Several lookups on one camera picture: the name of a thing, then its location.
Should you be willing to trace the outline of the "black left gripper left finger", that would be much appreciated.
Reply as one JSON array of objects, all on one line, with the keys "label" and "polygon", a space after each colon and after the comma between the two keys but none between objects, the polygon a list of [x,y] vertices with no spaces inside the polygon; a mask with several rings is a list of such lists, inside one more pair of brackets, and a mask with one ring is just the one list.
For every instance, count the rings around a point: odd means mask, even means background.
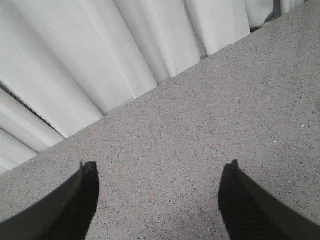
[{"label": "black left gripper left finger", "polygon": [[2,240],[84,240],[99,200],[97,164],[89,161],[53,192],[1,222]]}]

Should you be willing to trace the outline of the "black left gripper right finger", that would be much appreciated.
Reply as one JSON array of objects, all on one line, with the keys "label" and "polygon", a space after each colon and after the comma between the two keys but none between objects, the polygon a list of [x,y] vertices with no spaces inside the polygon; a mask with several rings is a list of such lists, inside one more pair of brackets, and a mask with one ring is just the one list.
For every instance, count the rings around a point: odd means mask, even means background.
[{"label": "black left gripper right finger", "polygon": [[218,209],[232,240],[318,240],[320,227],[247,176],[235,159],[225,165]]}]

